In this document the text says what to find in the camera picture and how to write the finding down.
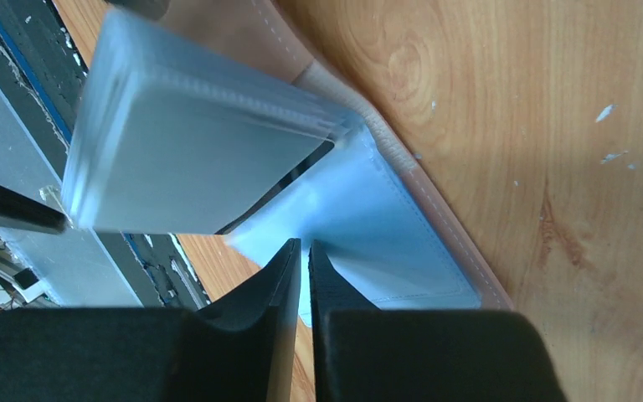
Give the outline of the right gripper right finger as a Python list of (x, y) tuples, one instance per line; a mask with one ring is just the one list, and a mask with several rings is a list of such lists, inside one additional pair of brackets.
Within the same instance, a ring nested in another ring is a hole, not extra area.
[(382, 310), (309, 253), (320, 401), (563, 401), (534, 326), (504, 310)]

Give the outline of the pink card holder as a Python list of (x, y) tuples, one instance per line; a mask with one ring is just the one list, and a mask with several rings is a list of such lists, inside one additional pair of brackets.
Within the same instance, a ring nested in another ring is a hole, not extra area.
[(334, 148), (222, 236), (265, 265), (288, 239), (322, 244), (384, 309), (512, 302), (380, 112), (274, 1), (115, 2), (77, 119), (119, 167), (134, 152), (162, 211), (137, 224), (215, 235), (324, 141)]

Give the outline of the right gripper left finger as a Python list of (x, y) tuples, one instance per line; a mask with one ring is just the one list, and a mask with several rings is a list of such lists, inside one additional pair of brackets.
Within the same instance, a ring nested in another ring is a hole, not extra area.
[(301, 242), (198, 311), (0, 312), (0, 401), (287, 401)]

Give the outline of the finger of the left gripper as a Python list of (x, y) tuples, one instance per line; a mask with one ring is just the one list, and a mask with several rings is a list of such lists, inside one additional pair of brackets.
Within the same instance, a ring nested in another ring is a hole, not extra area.
[(61, 234), (66, 224), (66, 216), (58, 210), (0, 185), (0, 227)]

